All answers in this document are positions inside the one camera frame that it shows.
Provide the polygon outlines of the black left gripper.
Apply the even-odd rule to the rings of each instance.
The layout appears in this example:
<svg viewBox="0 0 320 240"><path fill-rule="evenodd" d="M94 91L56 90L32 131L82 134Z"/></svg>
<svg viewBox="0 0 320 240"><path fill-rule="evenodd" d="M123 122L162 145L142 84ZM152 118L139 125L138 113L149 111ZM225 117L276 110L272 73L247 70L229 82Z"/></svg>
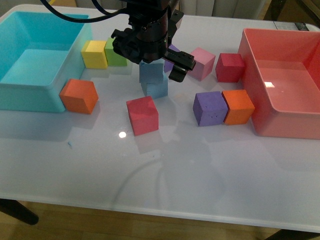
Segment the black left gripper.
<svg viewBox="0 0 320 240"><path fill-rule="evenodd" d="M131 27L123 31L116 29L111 35L114 52L136 64L141 61L151 63L164 57L173 63L169 79L183 82L196 65L195 57L169 49L183 16L183 12L170 7L164 10L134 9L128 19Z"/></svg>

